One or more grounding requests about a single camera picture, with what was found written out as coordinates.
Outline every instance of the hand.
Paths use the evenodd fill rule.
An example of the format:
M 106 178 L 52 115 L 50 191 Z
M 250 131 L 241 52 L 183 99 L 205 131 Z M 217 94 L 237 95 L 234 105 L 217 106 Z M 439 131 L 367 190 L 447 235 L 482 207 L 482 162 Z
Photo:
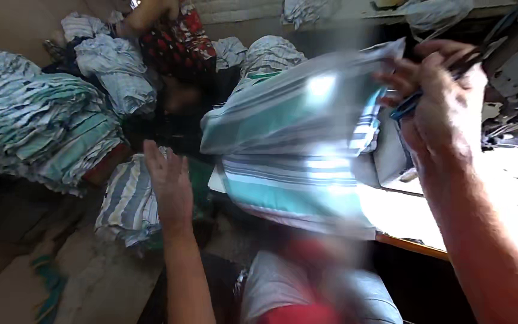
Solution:
M 423 89 L 414 114 L 401 120 L 405 142 L 420 161 L 445 160 L 450 156 L 469 160 L 481 150 L 485 73 L 478 64 L 455 82 L 446 70 L 473 48 L 449 40 L 428 41 L 415 48 L 418 54 L 426 56 L 421 64 L 395 60 L 392 76 L 376 76 L 398 93 L 380 99 L 383 106 L 396 107 L 419 86 Z
M 189 181 L 187 158 L 180 158 L 168 149 L 165 158 L 154 141 L 144 141 L 145 164 L 151 176 L 164 232 L 176 233 L 191 229 L 193 191 Z

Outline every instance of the teal fabric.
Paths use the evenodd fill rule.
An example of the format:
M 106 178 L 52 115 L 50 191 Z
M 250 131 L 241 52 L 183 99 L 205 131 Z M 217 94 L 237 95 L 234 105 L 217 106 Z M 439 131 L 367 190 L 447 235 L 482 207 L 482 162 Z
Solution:
M 373 238 L 351 162 L 376 141 L 386 89 L 371 73 L 392 71 L 385 58 L 401 57 L 404 40 L 278 65 L 286 70 L 272 75 L 261 51 L 278 45 L 264 45 L 248 51 L 250 62 L 265 62 L 261 74 L 246 73 L 248 86 L 201 121 L 201 152 L 221 156 L 227 194 L 248 213 L 323 232 L 351 218 Z
M 123 132 L 106 98 L 69 74 L 42 74 L 21 55 L 0 52 L 0 173 L 82 195 L 79 181 Z

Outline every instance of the light blue fabric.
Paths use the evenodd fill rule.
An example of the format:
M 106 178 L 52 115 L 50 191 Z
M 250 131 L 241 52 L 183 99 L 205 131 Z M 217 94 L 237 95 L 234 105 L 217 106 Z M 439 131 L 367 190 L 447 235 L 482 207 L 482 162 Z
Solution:
M 81 73 L 97 76 L 120 118 L 155 110 L 157 93 L 145 78 L 147 67 L 128 40 L 97 34 L 77 45 L 75 51 Z
M 227 194 L 248 213 L 321 232 L 350 219 L 373 239 L 351 163 L 379 127 L 376 100 L 386 89 L 371 73 L 389 71 L 383 60 L 401 57 L 404 40 L 305 62 L 288 41 L 266 37 L 284 55 L 270 59 L 265 39 L 249 47 L 245 80 L 201 120 L 201 152 L 222 156 Z M 269 72 L 280 73 L 257 82 Z
M 83 174 L 122 138 L 93 85 L 43 74 L 23 56 L 0 52 L 0 173 L 81 195 Z

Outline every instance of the wooden edge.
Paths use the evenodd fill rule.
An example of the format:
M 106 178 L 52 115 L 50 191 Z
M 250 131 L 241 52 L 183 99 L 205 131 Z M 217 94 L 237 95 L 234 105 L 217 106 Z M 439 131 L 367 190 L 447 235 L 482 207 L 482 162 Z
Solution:
M 423 255 L 428 255 L 430 257 L 432 256 L 437 259 L 449 261 L 449 255 L 447 254 L 447 252 L 439 250 L 437 248 L 424 246 L 403 239 L 394 238 L 392 236 L 385 235 L 380 232 L 377 232 L 377 234 L 375 235 L 375 240 L 388 245 L 400 247 L 407 251 L 412 251 Z

